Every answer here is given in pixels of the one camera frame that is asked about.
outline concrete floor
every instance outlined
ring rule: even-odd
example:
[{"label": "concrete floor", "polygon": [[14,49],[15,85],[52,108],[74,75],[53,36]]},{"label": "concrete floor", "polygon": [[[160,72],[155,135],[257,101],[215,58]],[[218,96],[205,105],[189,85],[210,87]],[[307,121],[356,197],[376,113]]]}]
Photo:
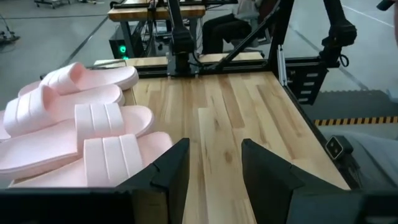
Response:
[{"label": "concrete floor", "polygon": [[[79,61],[91,65],[95,60],[111,59],[108,39],[116,25],[106,21],[78,52],[75,49],[106,17],[110,0],[103,4],[73,2],[55,10],[33,0],[0,0],[0,14],[7,18],[10,28],[21,36],[12,47],[0,53],[0,110],[15,98],[24,85],[38,80],[39,75],[59,66]],[[343,50],[350,59],[348,68],[331,69],[322,91],[386,90],[398,86],[394,40],[393,11],[376,9],[377,1],[341,0],[346,17],[357,27],[358,37],[353,46]],[[208,11],[204,21],[229,13],[230,6]],[[286,57],[317,55],[321,40],[327,36],[329,22],[323,1],[296,0],[285,41]],[[0,30],[5,30],[0,22]],[[226,44],[225,50],[232,49]],[[269,46],[260,49],[268,51]],[[396,124],[322,127],[349,129],[386,138],[398,136]]]}]

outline yellow and black stripe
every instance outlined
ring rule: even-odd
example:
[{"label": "yellow and black stripe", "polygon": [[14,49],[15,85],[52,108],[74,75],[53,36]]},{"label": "yellow and black stripe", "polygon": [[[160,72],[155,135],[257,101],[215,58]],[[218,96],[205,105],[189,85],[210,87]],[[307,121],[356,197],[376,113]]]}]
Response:
[{"label": "yellow and black stripe", "polygon": [[373,118],[344,118],[344,119],[317,119],[316,126],[351,125],[351,124],[396,124],[398,116],[373,117]]}]

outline person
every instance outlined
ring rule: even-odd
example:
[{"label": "person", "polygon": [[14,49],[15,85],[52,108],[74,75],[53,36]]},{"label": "person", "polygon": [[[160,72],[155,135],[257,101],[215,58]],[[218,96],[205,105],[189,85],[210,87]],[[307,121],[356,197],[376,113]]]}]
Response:
[{"label": "person", "polygon": [[203,25],[202,54],[223,52],[223,40],[244,39],[251,33],[249,16],[258,15],[257,8],[262,0],[239,0],[231,14],[206,21]]}]

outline slide sandal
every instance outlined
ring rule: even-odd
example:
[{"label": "slide sandal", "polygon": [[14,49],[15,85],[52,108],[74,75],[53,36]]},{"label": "slide sandal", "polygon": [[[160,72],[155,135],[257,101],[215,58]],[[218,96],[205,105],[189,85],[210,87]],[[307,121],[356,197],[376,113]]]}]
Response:
[{"label": "slide sandal", "polygon": [[81,63],[76,62],[50,72],[41,82],[26,85],[19,91],[18,96],[22,96],[41,85],[53,88],[59,95],[67,95],[110,84],[115,84],[122,90],[127,90],[137,84],[138,79],[138,72],[132,66],[89,70]]},{"label": "slide sandal", "polygon": [[0,111],[0,142],[3,142],[11,137],[4,129],[4,125],[2,124],[3,117],[4,117],[4,111]]},{"label": "slide sandal", "polygon": [[138,139],[133,134],[89,139],[82,159],[9,187],[115,187],[172,146],[170,136],[160,132]]},{"label": "slide sandal", "polygon": [[150,133],[154,115],[145,106],[76,105],[75,120],[0,143],[0,178],[43,174],[83,155],[86,139]]},{"label": "slide sandal", "polygon": [[0,125],[11,137],[21,136],[33,131],[73,119],[77,104],[119,103],[124,104],[121,89],[116,85],[101,86],[71,95],[60,96],[47,86],[10,101]]}]

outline wood grain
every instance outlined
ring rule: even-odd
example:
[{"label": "wood grain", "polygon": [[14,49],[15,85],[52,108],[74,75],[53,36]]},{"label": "wood grain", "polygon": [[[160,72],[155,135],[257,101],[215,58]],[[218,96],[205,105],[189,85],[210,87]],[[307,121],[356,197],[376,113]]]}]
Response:
[{"label": "wood grain", "polygon": [[[192,18],[203,17],[206,9],[204,6],[181,6],[180,11],[183,18]],[[113,22],[147,20],[148,18],[152,18],[152,13],[148,12],[147,8],[111,9],[108,12],[108,17]],[[157,8],[155,19],[169,19],[168,9]]]},{"label": "wood grain", "polygon": [[[199,57],[200,62],[218,62],[223,57],[228,54],[209,54],[209,55],[201,55]],[[256,60],[262,59],[261,55],[258,52],[245,52],[238,54],[233,60]],[[94,65],[98,65],[101,63],[108,63],[117,61],[120,59],[107,59],[107,60],[97,60]],[[151,65],[167,65],[167,57],[146,57],[146,58],[130,58],[125,60],[125,62],[119,62],[112,65],[107,65],[107,67],[120,67],[120,66],[151,66]]]},{"label": "wood grain", "polygon": [[[207,55],[200,60],[218,61],[222,57]],[[258,53],[251,53],[241,54],[238,59],[259,58]],[[174,142],[190,138],[186,224],[255,223],[242,177],[240,144],[244,138],[251,138],[313,175],[348,189],[270,72],[142,79],[133,90],[125,91],[125,96],[132,92],[138,105],[148,106],[154,112],[156,131],[169,133]],[[131,97],[126,99],[128,105],[134,104],[129,100]]]},{"label": "wood grain", "polygon": [[139,4],[139,3],[149,3],[152,0],[127,0],[124,1],[123,4]]}]

